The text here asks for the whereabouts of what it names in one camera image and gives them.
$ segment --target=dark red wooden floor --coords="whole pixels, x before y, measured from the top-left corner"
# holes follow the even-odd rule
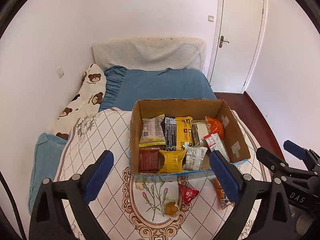
[[[247,92],[244,92],[244,94],[214,94],[218,99],[225,100],[230,109],[237,112],[240,119],[249,128],[262,147],[265,147],[267,150],[284,160],[282,151],[271,128]]]

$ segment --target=blue gripper pad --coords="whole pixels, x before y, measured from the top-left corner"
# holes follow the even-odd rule
[[[214,151],[210,154],[209,162],[211,169],[217,176],[228,199],[238,204],[240,200],[239,186],[236,180],[232,177],[231,173],[224,166],[223,162],[219,159],[219,157],[216,155]]]
[[[292,141],[286,140],[283,143],[283,148],[293,156],[297,157],[299,160],[304,160],[307,158],[306,151]]]
[[[101,161],[100,165],[97,167],[93,175],[90,177],[88,183],[85,187],[84,201],[89,204],[91,201],[95,200],[108,177],[114,164],[113,153],[107,151],[106,156]]]

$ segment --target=cartoon bear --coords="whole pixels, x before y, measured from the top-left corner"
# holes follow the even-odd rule
[[[103,93],[99,92],[98,94],[94,95],[91,102],[96,105],[96,104],[101,104],[103,99]]]
[[[60,137],[60,138],[62,138],[62,139],[65,139],[65,140],[68,140],[68,138],[69,138],[69,135],[68,135],[67,133],[60,133],[60,132],[58,132],[58,133],[56,134],[56,136],[58,136],[58,137]]]
[[[59,117],[67,116],[67,115],[68,115],[69,113],[71,113],[71,112],[72,112],[72,108],[66,107],[66,108],[62,111],[62,113],[60,114]]]
[[[79,96],[80,96],[80,94],[77,94],[77,95],[71,100],[71,102],[77,100]]]
[[[98,82],[101,79],[101,74],[90,74],[88,78],[91,82]]]
[[[86,76],[87,76],[87,72],[85,71],[85,72],[84,72],[84,75],[83,75],[83,78],[82,78],[82,81],[81,81],[81,85],[83,84]]]

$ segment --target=metal screw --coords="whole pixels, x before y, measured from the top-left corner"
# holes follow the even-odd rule
[[[280,184],[281,183],[281,180],[279,178],[275,178],[275,183],[276,184]]]
[[[50,180],[48,178],[43,179],[42,183],[43,184],[48,184],[50,182]]]
[[[244,174],[244,175],[243,175],[243,178],[244,178],[245,180],[251,180],[251,179],[252,179],[252,176],[251,176],[250,174]]]
[[[80,177],[81,177],[80,174],[75,174],[75,175],[72,176],[72,179],[73,180],[78,180],[78,179],[80,179]]]

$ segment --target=wall outlet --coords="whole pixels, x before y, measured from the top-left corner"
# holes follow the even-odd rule
[[[208,15],[208,21],[213,22],[214,21],[214,16]]]
[[[59,77],[59,78],[62,78],[62,76],[64,75],[64,72],[63,72],[62,68],[59,68],[59,69],[57,70],[57,74],[58,74],[58,77]]]

